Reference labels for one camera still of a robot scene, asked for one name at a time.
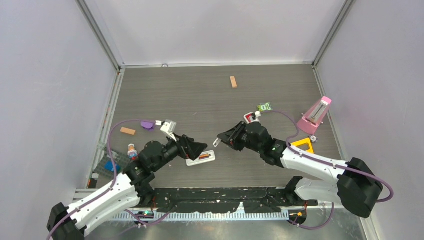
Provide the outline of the orange battery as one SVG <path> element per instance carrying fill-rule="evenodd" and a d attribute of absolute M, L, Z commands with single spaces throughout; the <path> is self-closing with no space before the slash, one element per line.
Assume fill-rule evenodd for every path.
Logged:
<path fill-rule="evenodd" d="M 209 153 L 206 153 L 206 154 L 200 155 L 198 159 L 199 160 L 204 160 L 204 159 L 208 159 L 210 157 L 211 157 L 211 155 Z"/>

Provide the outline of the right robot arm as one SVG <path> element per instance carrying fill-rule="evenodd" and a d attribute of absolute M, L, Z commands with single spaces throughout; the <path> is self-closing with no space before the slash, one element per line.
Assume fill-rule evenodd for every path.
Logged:
<path fill-rule="evenodd" d="M 383 191 L 383 184 L 363 160 L 335 160 L 308 153 L 273 138 L 260 122 L 241 121 L 217 138 L 235 151 L 249 149 L 258 153 L 271 166 L 316 177 L 294 177 L 289 182 L 285 198 L 291 205 L 299 205 L 303 200 L 332 202 L 358 217 L 368 218 Z"/>

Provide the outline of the small white remote control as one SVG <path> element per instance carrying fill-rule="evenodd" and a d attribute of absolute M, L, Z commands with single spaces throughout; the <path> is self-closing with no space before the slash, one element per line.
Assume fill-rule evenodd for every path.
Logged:
<path fill-rule="evenodd" d="M 205 163 L 209 163 L 209 162 L 213 162 L 216 160 L 216 155 L 215 152 L 213 150 L 209 150 L 209 151 L 205 151 L 203 152 L 197 159 L 195 160 L 191 160 L 191 159 L 187 159 L 186 160 L 186 165 L 188 167 L 192 167 L 192 166 L 196 166 L 196 165 L 201 165 L 201 164 L 205 164 Z"/>

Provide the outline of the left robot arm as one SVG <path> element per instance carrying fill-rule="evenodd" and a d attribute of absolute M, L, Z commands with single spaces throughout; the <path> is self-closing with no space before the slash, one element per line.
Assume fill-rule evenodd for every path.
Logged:
<path fill-rule="evenodd" d="M 207 148 L 187 135 L 168 138 L 167 144 L 149 141 L 108 185 L 65 206 L 55 205 L 47 222 L 48 240 L 83 240 L 113 216 L 137 205 L 148 207 L 155 191 L 155 172 L 177 157 L 196 160 Z"/>

